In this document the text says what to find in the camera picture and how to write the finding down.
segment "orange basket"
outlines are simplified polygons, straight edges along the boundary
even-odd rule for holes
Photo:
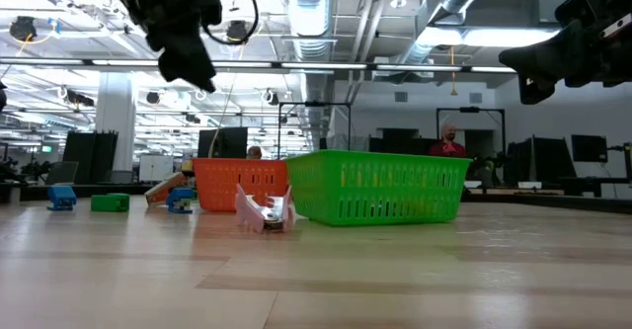
[[[283,197],[287,188],[284,161],[195,158],[199,206],[211,211],[235,211],[237,184],[264,205],[266,198]]]

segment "plastic basket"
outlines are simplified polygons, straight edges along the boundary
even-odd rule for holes
[[[323,150],[288,159],[296,212],[329,225],[449,222],[471,160]]]
[[[237,184],[260,205],[269,196],[282,197],[287,188],[283,161],[196,158],[199,206],[211,211],[235,211]]]

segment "green basket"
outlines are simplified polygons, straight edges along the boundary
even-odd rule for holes
[[[471,160],[323,150],[286,161],[297,213],[382,225],[453,221]]]

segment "green toy block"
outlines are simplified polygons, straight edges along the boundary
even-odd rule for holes
[[[120,198],[121,206],[125,211],[129,210],[129,195],[128,194],[108,194],[108,196],[116,196]]]
[[[91,209],[92,211],[128,212],[129,195],[92,196]]]

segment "red shirt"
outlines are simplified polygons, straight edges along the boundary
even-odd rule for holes
[[[465,147],[456,142],[443,142],[440,141],[431,147],[431,156],[452,156],[452,157],[467,157]]]

